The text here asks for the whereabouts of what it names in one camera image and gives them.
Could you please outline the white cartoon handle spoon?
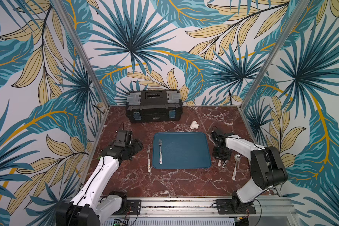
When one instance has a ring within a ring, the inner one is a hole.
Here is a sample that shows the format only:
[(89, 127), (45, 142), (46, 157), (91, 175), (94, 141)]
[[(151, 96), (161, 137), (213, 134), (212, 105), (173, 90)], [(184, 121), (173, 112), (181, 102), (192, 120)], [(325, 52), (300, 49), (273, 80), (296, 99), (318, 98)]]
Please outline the white cartoon handle spoon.
[(237, 169), (239, 167), (241, 156), (238, 153), (235, 154), (234, 160), (235, 160), (235, 166), (234, 166), (234, 170), (233, 170), (233, 174), (232, 174), (232, 180), (236, 180), (236, 173), (237, 173)]

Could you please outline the colourful letter handle fork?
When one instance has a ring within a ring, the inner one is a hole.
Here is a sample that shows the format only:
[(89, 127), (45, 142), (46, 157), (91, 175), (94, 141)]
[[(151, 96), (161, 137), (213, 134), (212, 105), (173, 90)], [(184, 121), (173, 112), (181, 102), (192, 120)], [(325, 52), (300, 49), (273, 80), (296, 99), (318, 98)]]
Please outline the colourful letter handle fork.
[(150, 159), (150, 152), (151, 152), (151, 145), (147, 145), (147, 171), (148, 173), (151, 172), (151, 159)]

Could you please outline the Hello Kitty handle fork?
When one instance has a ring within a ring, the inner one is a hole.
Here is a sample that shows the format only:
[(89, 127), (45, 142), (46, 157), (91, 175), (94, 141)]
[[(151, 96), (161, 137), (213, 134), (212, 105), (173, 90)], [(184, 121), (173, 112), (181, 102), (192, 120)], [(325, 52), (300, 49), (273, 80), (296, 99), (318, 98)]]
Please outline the Hello Kitty handle fork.
[(162, 165), (162, 163), (163, 163), (163, 157), (162, 157), (162, 144), (163, 144), (163, 142), (162, 142), (162, 139), (160, 138), (160, 139), (158, 140), (158, 145), (159, 145), (159, 164), (160, 164), (160, 165)]

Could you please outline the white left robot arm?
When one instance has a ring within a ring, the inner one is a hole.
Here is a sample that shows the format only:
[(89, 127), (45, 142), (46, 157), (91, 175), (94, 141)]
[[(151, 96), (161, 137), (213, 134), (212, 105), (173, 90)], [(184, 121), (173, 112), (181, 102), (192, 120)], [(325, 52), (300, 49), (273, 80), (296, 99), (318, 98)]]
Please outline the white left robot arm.
[(60, 202), (55, 219), (58, 226), (99, 226), (113, 214), (126, 214), (130, 209), (127, 195), (111, 192), (102, 198), (102, 193), (111, 177), (123, 161), (143, 149), (143, 144), (132, 137), (131, 131), (119, 130), (116, 138), (102, 151), (102, 156), (83, 188), (70, 202)]

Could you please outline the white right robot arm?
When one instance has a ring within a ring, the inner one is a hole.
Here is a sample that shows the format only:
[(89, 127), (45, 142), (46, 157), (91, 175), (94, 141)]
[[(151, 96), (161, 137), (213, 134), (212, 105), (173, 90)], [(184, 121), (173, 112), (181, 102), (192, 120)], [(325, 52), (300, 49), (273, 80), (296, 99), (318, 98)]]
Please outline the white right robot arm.
[(233, 151), (250, 161), (250, 179), (232, 194), (230, 200), (217, 200), (219, 214), (255, 214), (253, 202), (267, 189), (287, 181), (288, 174), (279, 151), (275, 147), (256, 145), (233, 133), (211, 132), (215, 143), (213, 157), (223, 165), (231, 158)]

